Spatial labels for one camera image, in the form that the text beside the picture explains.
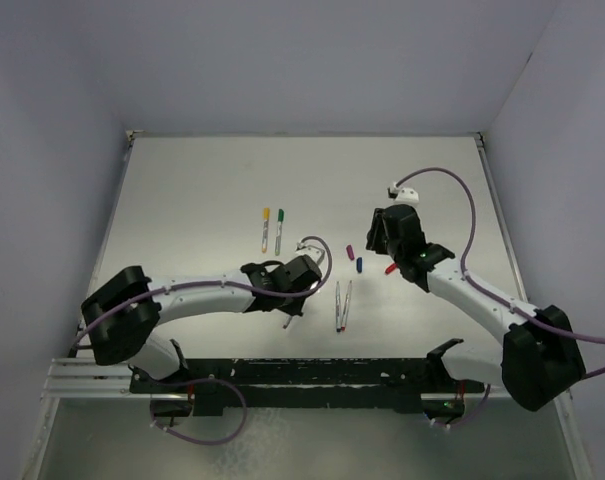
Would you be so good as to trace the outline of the green pen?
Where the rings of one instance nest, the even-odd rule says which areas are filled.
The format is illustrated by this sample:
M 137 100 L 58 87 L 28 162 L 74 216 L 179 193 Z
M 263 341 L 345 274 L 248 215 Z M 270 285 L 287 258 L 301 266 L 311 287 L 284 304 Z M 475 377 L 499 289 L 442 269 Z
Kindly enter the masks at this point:
M 276 256 L 281 254 L 282 248 L 282 236 L 283 236 L 283 222 L 278 222 L 278 214 L 277 214 L 277 222 L 276 222 L 276 237 L 275 237 L 275 247 L 274 253 Z

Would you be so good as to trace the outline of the purple pen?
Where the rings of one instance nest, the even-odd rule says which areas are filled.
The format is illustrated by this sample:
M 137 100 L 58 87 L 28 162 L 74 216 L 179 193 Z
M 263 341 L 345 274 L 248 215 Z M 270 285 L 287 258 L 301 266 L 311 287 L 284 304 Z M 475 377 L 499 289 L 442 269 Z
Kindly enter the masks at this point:
M 284 324 L 283 324 L 283 329 L 288 329 L 289 326 L 291 325 L 292 321 L 293 321 L 294 316 L 290 315 L 288 316 L 288 318 L 285 320 Z

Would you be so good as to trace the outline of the yellow pen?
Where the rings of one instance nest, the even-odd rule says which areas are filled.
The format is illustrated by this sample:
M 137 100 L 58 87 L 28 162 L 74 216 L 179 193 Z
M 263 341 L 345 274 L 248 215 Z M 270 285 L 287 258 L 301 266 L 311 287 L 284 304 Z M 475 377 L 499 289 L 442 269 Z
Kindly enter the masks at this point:
M 270 218 L 268 220 L 265 220 L 262 216 L 261 252 L 263 254 L 266 254 L 268 251 L 269 225 Z

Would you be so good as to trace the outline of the blue pen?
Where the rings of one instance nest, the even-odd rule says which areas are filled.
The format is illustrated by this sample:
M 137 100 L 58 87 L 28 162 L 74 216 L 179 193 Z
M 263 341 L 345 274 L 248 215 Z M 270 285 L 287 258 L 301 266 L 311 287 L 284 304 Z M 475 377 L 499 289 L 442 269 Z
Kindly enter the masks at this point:
M 335 330 L 336 333 L 341 333 L 342 331 L 342 320 L 341 320 L 341 287 L 340 282 L 336 281 L 335 286 Z

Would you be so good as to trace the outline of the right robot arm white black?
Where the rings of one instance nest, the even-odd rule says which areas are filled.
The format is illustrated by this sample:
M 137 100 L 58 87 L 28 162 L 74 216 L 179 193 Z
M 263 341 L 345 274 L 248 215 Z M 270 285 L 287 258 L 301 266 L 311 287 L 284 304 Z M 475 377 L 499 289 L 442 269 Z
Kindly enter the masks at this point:
M 521 407 L 535 412 L 586 377 L 568 316 L 507 296 L 472 278 L 460 259 L 427 241 L 417 211 L 406 204 L 375 209 L 366 247 L 388 255 L 404 280 L 452 304 L 496 341 L 486 350 L 462 342 L 427 366 L 428 383 L 449 391 L 461 380 L 506 389 Z

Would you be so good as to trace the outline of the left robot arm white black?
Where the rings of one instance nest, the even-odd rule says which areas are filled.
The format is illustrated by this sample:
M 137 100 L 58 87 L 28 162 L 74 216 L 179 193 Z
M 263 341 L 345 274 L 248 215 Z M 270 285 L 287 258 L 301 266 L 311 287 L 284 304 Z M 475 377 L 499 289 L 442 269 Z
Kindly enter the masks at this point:
M 126 363 L 166 392 L 184 387 L 186 360 L 177 341 L 154 330 L 168 322 L 213 313 L 281 311 L 300 316 L 322 281 L 315 259 L 249 263 L 213 277 L 147 276 L 140 266 L 121 270 L 81 305 L 95 363 Z

